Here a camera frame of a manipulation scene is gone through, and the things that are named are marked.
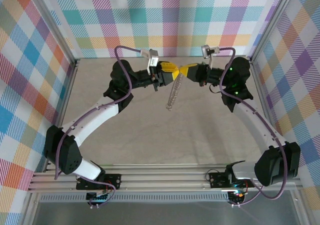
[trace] plaid wall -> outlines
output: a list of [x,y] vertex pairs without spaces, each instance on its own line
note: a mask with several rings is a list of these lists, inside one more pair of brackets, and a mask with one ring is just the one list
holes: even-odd
[[320,224],[320,0],[291,0],[257,62],[277,130],[301,147],[299,175]]
[[0,225],[12,225],[71,67],[31,0],[0,0],[0,15]]
[[74,56],[101,58],[114,57],[117,45],[153,48],[165,57],[202,56],[204,44],[249,55],[279,0],[44,1]]

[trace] purple cable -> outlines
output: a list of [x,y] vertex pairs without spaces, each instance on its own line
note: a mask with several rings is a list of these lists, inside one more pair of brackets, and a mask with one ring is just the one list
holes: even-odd
[[220,48],[220,51],[223,51],[223,50],[231,50],[232,51],[232,56],[230,58],[230,61],[228,62],[228,64],[226,65],[222,75],[221,75],[221,79],[220,79],[220,83],[219,83],[219,88],[220,88],[220,91],[221,93],[223,93],[224,95],[230,97],[230,98],[233,98],[233,99],[236,99],[238,100],[239,102],[243,103],[244,105],[246,105],[250,110],[252,110],[253,113],[255,113],[258,118],[261,120],[261,122],[264,124],[264,126],[268,129],[268,131],[270,132],[270,134],[272,135],[272,137],[274,138],[274,140],[276,141],[276,143],[278,144],[279,146],[279,149],[281,151],[281,154],[282,154],[282,157],[283,157],[283,182],[282,182],[282,185],[281,185],[281,188],[278,192],[278,194],[276,196],[269,196],[267,194],[265,194],[263,191],[262,191],[262,188],[260,188],[258,185],[256,185],[254,183],[253,180],[251,180],[251,182],[253,183],[253,185],[256,187],[256,189],[259,190],[259,192],[250,200],[248,200],[247,202],[245,203],[242,203],[242,204],[247,204],[249,202],[251,202],[253,199],[255,199],[259,193],[261,193],[263,196],[265,196],[267,199],[270,199],[270,200],[275,200],[275,199],[278,199],[282,193],[284,192],[284,189],[285,189],[285,186],[286,186],[286,183],[287,183],[287,176],[288,176],[288,163],[287,163],[287,158],[286,158],[286,154],[285,154],[285,150],[284,148],[282,147],[282,144],[281,142],[279,141],[279,139],[277,138],[276,134],[274,133],[274,131],[272,130],[272,128],[268,125],[268,123],[265,121],[265,119],[258,113],[257,110],[255,110],[251,105],[249,105],[247,102],[245,102],[244,100],[242,100],[241,98],[238,98],[234,95],[231,95],[227,92],[225,92],[222,88],[222,83],[223,83],[223,80],[226,76],[226,73],[227,71],[229,70],[230,66],[231,66],[231,63],[232,61],[234,60],[235,58],[235,55],[236,55],[236,50],[233,48],[233,47],[223,47],[223,48]]
[[130,50],[130,51],[133,51],[133,52],[137,52],[137,53],[140,53],[140,50],[137,50],[137,49],[134,49],[134,48],[131,48],[131,47],[127,47],[127,46],[117,46],[115,49],[114,49],[114,54],[115,54],[115,57],[116,57],[116,60],[118,61],[120,67],[122,68],[123,72],[124,72],[124,75],[126,77],[126,79],[128,80],[128,83],[129,83],[129,90],[128,90],[128,93],[118,99],[118,100],[115,100],[115,101],[112,101],[112,102],[109,102],[107,104],[102,104],[98,107],[95,107],[89,111],[87,111],[85,114],[83,114],[81,117],[78,118],[77,121],[75,121],[71,127],[68,128],[68,130],[63,134],[62,138],[60,139],[59,141],[59,144],[58,144],[58,147],[56,148],[56,154],[55,154],[55,174],[54,174],[54,180],[57,180],[58,179],[58,176],[59,176],[59,156],[60,156],[60,150],[61,150],[61,146],[62,146],[62,143],[64,142],[64,139],[66,138],[66,136],[71,132],[72,127],[76,127],[78,125],[78,123],[80,123],[84,118],[86,118],[87,116],[89,116],[91,113],[99,110],[99,109],[103,109],[103,108],[106,108],[108,106],[112,106],[114,104],[117,104],[123,100],[125,100],[127,97],[129,97],[131,91],[132,91],[132,83],[131,83],[131,79],[129,77],[129,74],[127,72],[127,70],[125,69],[124,65],[122,64],[119,56],[118,56],[118,49],[127,49],[127,50]]
[[112,187],[112,190],[113,190],[112,195],[107,200],[105,200],[103,203],[99,204],[98,205],[99,207],[102,207],[102,206],[106,205],[114,197],[114,195],[116,193],[116,187],[114,185],[112,185],[111,183],[103,182],[103,181],[94,181],[94,180],[88,179],[88,178],[83,177],[83,176],[80,176],[80,178],[82,178],[82,179],[84,179],[84,180],[86,180],[88,182],[91,182],[91,183],[103,184],[103,185]]

